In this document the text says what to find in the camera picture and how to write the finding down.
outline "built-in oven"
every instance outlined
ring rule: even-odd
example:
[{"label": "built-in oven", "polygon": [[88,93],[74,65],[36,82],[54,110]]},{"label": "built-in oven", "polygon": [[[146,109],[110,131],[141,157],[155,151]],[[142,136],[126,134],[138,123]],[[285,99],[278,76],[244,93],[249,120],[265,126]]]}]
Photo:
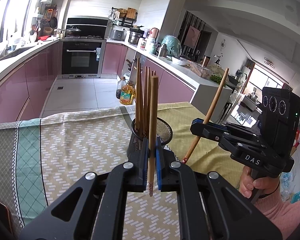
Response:
[{"label": "built-in oven", "polygon": [[62,78],[99,78],[106,40],[64,39]]}]

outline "phone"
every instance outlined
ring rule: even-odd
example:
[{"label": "phone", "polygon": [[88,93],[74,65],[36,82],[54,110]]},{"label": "phone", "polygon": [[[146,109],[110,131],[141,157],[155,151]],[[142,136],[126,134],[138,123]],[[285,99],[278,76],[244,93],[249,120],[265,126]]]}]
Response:
[{"label": "phone", "polygon": [[11,233],[12,232],[12,225],[11,225],[11,219],[10,219],[10,211],[9,209],[0,202],[0,221],[5,226],[5,228]]}]

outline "oven handle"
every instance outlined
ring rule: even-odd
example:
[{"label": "oven handle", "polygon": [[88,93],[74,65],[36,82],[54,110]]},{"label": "oven handle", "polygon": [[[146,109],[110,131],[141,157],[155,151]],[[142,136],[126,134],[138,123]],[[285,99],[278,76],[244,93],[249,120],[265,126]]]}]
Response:
[{"label": "oven handle", "polygon": [[69,50],[67,52],[97,52],[96,50]]}]

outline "countertop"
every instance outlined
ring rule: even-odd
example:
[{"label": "countertop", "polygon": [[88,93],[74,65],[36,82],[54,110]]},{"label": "countertop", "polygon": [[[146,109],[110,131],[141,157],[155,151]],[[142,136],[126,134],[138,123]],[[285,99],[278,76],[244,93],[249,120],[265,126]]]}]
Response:
[{"label": "countertop", "polygon": [[161,65],[162,67],[166,68],[168,71],[172,72],[179,78],[183,79],[185,82],[192,85],[195,89],[197,89],[200,85],[206,85],[206,86],[212,86],[212,87],[218,87],[219,85],[213,81],[201,78],[194,74],[190,69],[186,67],[182,67],[176,64],[173,64],[172,61],[164,58],[164,57],[157,57],[154,54],[150,54],[146,52],[143,49],[138,49],[136,45],[132,45],[125,41],[115,41],[106,39],[107,43],[117,43],[117,44],[123,44],[127,46],[128,48],[134,49],[135,51],[139,52],[140,54],[144,55],[145,57],[149,58],[150,60],[156,62],[157,64]]},{"label": "countertop", "polygon": [[[42,44],[34,45],[32,48],[20,53],[19,55],[4,60],[0,60],[0,80],[2,80],[10,71],[15,67],[26,61],[28,58],[32,57],[34,54],[45,49],[46,47],[58,42],[59,39],[53,41],[43,41]],[[23,46],[29,47],[32,46],[31,43]]]}]

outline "pink cabinet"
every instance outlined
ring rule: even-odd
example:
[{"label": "pink cabinet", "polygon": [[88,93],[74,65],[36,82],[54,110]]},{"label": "pink cabinet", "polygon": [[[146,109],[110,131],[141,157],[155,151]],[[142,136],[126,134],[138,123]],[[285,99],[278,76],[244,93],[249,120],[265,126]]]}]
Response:
[{"label": "pink cabinet", "polygon": [[37,118],[38,116],[34,115],[34,111],[32,108],[32,104],[30,99],[26,101],[26,105],[24,106],[23,112],[19,118],[19,120],[24,121],[24,120],[30,120]]},{"label": "pink cabinet", "polygon": [[120,44],[107,43],[103,57],[102,74],[117,74],[119,63],[124,62],[121,58],[122,46]]},{"label": "pink cabinet", "polygon": [[159,77],[159,84],[160,84],[162,74],[163,74],[163,72],[165,72],[165,70],[161,66],[159,66],[157,63],[154,63],[152,60],[149,60],[148,58],[146,59],[145,66],[149,67],[150,71],[157,72],[157,76]]},{"label": "pink cabinet", "polygon": [[47,48],[47,73],[48,73],[48,86],[51,87],[54,81],[53,75],[53,45]]},{"label": "pink cabinet", "polygon": [[26,80],[29,91],[29,98],[34,111],[35,118],[40,116],[43,103],[42,87],[39,76],[39,55],[33,57],[25,63]]},{"label": "pink cabinet", "polygon": [[55,79],[58,76],[58,50],[59,42],[53,45],[53,78]]},{"label": "pink cabinet", "polygon": [[44,101],[51,87],[48,81],[47,49],[44,49],[39,53],[38,60],[39,60],[39,80],[40,80],[40,86],[42,92],[41,102],[43,106]]},{"label": "pink cabinet", "polygon": [[126,60],[127,51],[128,51],[128,47],[122,46],[121,55],[120,55],[120,59],[119,59],[119,66],[118,66],[118,71],[117,71],[117,75],[119,77],[123,76],[122,70],[123,70],[124,62]]},{"label": "pink cabinet", "polygon": [[183,82],[164,71],[159,84],[158,103],[190,102],[194,91]]},{"label": "pink cabinet", "polygon": [[15,122],[28,97],[26,71],[23,65],[0,85],[0,123]]}]

